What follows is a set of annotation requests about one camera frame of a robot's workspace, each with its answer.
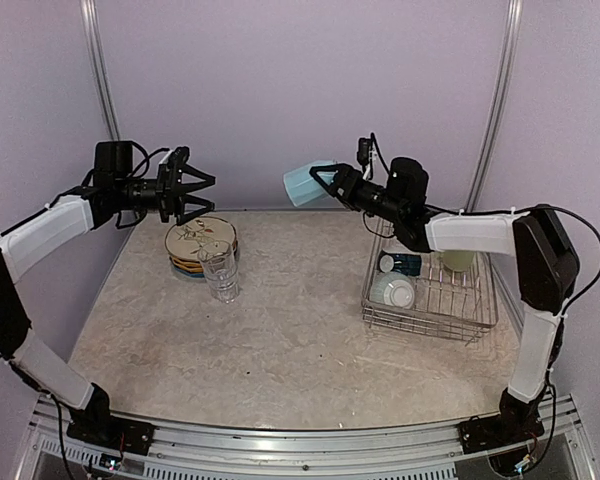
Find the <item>light blue cup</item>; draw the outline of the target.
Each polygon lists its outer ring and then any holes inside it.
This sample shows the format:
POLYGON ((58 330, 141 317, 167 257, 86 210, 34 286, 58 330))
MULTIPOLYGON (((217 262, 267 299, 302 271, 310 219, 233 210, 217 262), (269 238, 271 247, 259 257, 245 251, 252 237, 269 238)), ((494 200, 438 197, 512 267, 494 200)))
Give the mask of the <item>light blue cup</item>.
POLYGON ((310 169, 335 164, 335 160, 317 160, 283 175, 283 185, 287 197, 294 207, 312 205, 328 196, 326 190, 310 175, 310 169))

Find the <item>beige plate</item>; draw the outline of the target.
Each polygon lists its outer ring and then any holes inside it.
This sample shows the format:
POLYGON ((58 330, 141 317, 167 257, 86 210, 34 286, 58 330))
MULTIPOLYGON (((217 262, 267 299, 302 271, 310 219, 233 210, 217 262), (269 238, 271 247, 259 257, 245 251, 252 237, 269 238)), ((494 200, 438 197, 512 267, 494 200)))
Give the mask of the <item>beige plate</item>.
POLYGON ((236 246, 237 231, 228 221, 201 216, 181 226, 172 226, 165 236, 169 255, 185 261, 197 261, 199 250, 208 243, 225 241, 236 246))

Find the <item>yellow polka dot plate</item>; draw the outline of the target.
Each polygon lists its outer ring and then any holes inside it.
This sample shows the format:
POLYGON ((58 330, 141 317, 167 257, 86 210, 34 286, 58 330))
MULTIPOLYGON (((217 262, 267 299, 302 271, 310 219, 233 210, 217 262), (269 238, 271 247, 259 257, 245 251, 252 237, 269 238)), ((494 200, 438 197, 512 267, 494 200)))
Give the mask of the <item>yellow polka dot plate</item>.
POLYGON ((169 253, 169 260, 174 268, 187 274, 200 276, 204 273, 203 267, 195 255, 176 255, 169 253))

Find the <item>blue polka dot plate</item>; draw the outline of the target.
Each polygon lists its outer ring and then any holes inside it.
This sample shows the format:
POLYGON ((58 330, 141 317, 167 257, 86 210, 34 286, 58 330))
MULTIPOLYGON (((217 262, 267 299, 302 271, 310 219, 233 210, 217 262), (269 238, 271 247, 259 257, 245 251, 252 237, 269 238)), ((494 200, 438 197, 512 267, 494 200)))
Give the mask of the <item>blue polka dot plate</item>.
POLYGON ((177 265, 175 263, 171 263, 171 266, 177 274, 182 275, 184 277, 192 278, 192 279, 203 279, 204 278, 203 270, 200 268, 198 268, 198 269, 181 268, 179 265, 177 265))

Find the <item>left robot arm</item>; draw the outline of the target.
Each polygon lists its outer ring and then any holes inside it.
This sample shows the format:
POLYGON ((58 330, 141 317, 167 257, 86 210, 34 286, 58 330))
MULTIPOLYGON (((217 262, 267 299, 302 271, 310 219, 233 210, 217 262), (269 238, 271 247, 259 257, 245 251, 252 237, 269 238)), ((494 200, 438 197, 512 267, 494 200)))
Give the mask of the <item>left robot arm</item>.
POLYGON ((65 256, 73 240, 109 223, 133 228, 150 213, 182 225, 213 210, 213 202, 199 194, 216 178, 193 166, 188 147, 143 152, 136 162, 141 149, 134 141, 98 143, 94 165, 80 184, 0 232, 0 357, 32 389, 66 407, 72 421, 101 445, 120 434, 108 394, 36 333, 27 309, 36 280, 43 282, 44 299, 58 299, 54 289, 70 270, 51 273, 44 264, 65 256))

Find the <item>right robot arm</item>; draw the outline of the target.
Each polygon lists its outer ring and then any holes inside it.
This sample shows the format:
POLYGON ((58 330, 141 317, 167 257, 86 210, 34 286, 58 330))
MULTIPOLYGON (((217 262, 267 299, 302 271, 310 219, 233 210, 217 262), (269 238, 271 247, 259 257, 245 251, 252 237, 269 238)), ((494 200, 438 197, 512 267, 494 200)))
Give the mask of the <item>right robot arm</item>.
POLYGON ((569 309, 600 280, 596 272, 585 286, 576 285, 580 259, 561 219, 588 228, 600 251, 599 230, 583 216, 547 203, 468 213, 433 206, 427 201, 429 175, 410 158, 394 160, 383 186, 346 163, 313 166, 309 175, 346 208, 388 222, 393 237, 414 253, 509 257, 517 285, 505 297, 516 302, 519 350, 491 433, 500 443, 515 442, 537 417, 569 309))

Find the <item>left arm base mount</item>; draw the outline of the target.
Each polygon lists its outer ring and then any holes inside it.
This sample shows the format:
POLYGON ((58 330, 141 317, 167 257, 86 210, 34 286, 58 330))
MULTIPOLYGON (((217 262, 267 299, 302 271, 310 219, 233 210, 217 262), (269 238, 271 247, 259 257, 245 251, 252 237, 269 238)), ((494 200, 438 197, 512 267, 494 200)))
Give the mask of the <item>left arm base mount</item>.
POLYGON ((123 454, 148 455, 156 429, 151 423, 117 416, 96 422, 81 412, 71 411, 70 414, 67 428, 70 438, 123 454))

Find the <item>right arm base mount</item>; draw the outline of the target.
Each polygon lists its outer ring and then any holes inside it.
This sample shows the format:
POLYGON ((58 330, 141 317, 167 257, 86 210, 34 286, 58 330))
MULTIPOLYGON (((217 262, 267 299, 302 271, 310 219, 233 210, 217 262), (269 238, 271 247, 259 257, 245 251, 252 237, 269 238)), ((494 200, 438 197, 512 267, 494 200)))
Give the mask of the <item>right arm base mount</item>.
POLYGON ((457 425, 459 440, 464 454, 497 449, 526 440, 533 440, 545 433, 539 418, 523 425, 510 422, 500 414, 485 417, 473 416, 457 425))

